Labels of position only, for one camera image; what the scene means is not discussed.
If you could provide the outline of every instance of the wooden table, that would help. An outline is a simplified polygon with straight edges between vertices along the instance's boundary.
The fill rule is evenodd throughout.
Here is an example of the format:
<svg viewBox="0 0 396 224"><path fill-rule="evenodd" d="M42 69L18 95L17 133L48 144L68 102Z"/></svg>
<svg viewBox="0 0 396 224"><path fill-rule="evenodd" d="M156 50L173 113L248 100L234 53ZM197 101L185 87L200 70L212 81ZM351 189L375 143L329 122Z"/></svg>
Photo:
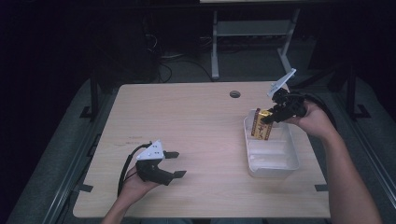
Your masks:
<svg viewBox="0 0 396 224"><path fill-rule="evenodd" d="M300 168L284 178L248 174L244 118L274 104L271 82L125 85L120 88L84 185L76 217L103 217L117 197L120 172L136 147L162 140L177 159L160 168L186 170L134 204L127 217L329 217L326 184L304 131L290 125ZM230 91L239 91L232 98Z"/></svg>

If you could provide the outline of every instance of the yellow box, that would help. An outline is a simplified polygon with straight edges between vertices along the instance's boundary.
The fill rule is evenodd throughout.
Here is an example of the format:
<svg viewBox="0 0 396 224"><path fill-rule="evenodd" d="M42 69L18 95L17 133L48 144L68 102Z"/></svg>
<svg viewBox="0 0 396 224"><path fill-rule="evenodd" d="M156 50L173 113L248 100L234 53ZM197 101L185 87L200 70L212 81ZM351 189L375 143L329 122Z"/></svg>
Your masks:
<svg viewBox="0 0 396 224"><path fill-rule="evenodd" d="M273 122L266 124L262 122L262 118L270 115L272 115L272 113L268 110L257 108L256 113L254 114L251 136L257 139L268 140L268 138L270 137Z"/></svg>

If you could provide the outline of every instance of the black wall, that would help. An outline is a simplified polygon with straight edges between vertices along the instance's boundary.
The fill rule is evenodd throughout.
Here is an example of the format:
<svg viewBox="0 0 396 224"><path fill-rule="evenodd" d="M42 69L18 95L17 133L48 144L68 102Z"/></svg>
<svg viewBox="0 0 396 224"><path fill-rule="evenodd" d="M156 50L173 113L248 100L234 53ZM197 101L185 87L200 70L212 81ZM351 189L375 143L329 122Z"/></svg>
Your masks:
<svg viewBox="0 0 396 224"><path fill-rule="evenodd" d="M88 78L66 2L0 3L0 223Z"/></svg>
<svg viewBox="0 0 396 224"><path fill-rule="evenodd" d="M371 85L378 102L396 120L396 105L391 100L396 86L395 9L389 0L329 7L311 68L326 69L344 62L346 70L341 76L345 77L353 66L356 75Z"/></svg>

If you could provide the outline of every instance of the plastic bin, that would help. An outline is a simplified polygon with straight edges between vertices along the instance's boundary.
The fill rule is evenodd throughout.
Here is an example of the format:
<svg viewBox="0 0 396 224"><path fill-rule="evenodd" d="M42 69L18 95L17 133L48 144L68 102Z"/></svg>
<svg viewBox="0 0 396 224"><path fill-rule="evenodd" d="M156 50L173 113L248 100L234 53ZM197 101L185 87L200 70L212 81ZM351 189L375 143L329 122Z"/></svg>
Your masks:
<svg viewBox="0 0 396 224"><path fill-rule="evenodd" d="M285 177L300 167L289 124L274 122L268 140L251 136L255 109L244 120L249 173L256 177Z"/></svg>

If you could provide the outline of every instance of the floor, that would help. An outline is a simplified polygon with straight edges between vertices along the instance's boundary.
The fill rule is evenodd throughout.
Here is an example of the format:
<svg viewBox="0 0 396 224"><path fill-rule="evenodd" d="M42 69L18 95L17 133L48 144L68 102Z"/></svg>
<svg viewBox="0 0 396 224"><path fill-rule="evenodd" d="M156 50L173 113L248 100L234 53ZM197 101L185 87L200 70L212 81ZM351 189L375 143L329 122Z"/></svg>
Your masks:
<svg viewBox="0 0 396 224"><path fill-rule="evenodd" d="M280 42L264 41L257 48L240 49L237 52L222 52L219 55L218 82L278 80L285 72L277 57L276 48ZM297 69L295 78L288 85L300 83L318 71L308 70L309 60L315 46L314 39L294 40L290 45L290 64ZM166 52L168 58L177 52ZM174 60L164 60L159 66L162 80L169 83L210 82L210 51L203 51L198 57L183 55ZM375 202L384 223L396 220L396 207L373 165L372 154L365 148L373 147L389 176L396 176L396 124L375 99L371 87L361 79L357 80L356 103L364 105L370 119L350 121L345 112L346 87L340 92L330 92L326 85L331 76L305 88L304 91L321 97L336 117L338 130L345 138L351 157L364 182L374 195ZM79 184L94 153L95 143L106 124L106 117L117 96L117 89L111 93L99 94L100 111L96 119L80 117L84 107L91 105L90 82L84 83L64 114L57 131L37 165L8 223L99 223L100 218L78 218L73 216L74 202L78 196ZM326 175L323 149L318 141L310 137L323 174ZM267 220L271 224L281 223L326 223L324 219L278 219ZM137 219L125 218L123 223L138 223Z"/></svg>

